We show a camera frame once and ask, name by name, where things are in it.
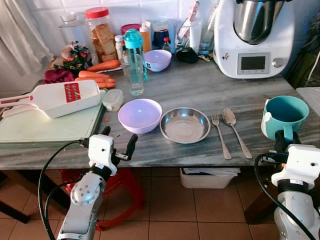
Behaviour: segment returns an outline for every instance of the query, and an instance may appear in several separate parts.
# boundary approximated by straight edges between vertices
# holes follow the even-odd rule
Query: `stainless steel bowl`
[[[193,144],[210,132],[210,122],[201,111],[178,107],[167,111],[160,120],[163,136],[175,143]]]

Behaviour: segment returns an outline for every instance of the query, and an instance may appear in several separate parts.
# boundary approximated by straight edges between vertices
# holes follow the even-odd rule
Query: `fork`
[[[222,151],[223,151],[223,156],[225,159],[231,159],[231,155],[230,152],[225,144],[224,138],[222,137],[221,131],[220,131],[220,127],[219,127],[219,115],[215,112],[213,112],[211,114],[211,122],[214,126],[216,126],[216,128],[218,129],[218,133],[220,136],[220,140],[221,140],[221,145],[222,145]]]

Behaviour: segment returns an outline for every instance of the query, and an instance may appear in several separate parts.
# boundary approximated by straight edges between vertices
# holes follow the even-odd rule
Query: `gray marble countertop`
[[[117,89],[122,89],[124,102],[136,98],[150,98],[158,101],[162,112],[177,108],[195,108],[208,117],[212,111],[220,114],[220,129],[232,159],[223,157],[221,142],[216,127],[209,135],[193,144],[179,144],[163,137],[157,127],[150,133],[138,136],[132,160],[122,161],[119,167],[191,167],[191,166],[252,166],[254,158],[273,149],[274,142],[261,132],[260,124],[266,99],[299,94],[282,77],[268,79],[232,79],[223,75],[217,65],[199,60],[195,64],[171,61],[162,72],[149,72],[145,91],[134,97],[129,93],[129,84],[122,71],[112,72]],[[221,113],[230,108],[236,116],[239,135],[249,148],[253,159],[243,155],[237,137],[231,127],[222,122]],[[114,147],[124,152],[132,133],[118,121],[117,112],[105,112],[108,122],[102,121],[100,131],[111,127]],[[310,109],[310,114],[300,133],[303,144],[320,147],[319,116]],[[58,147],[8,148],[0,149],[0,170],[41,169]],[[87,168],[88,149],[78,146],[67,147],[49,165],[49,169]]]

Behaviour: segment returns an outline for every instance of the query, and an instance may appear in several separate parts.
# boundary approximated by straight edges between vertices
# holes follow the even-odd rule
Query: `food processor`
[[[231,78],[269,78],[288,64],[294,32],[290,0],[221,0],[213,59]]]

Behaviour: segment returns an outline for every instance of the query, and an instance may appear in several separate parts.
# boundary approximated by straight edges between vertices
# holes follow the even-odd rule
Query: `pink lid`
[[[84,11],[84,15],[87,19],[102,18],[107,16],[108,14],[109,10],[104,6],[93,7]]]
[[[122,35],[124,35],[129,29],[135,29],[135,30],[139,31],[140,27],[141,27],[141,24],[138,24],[138,23],[123,25],[121,27],[121,33],[122,33]]]

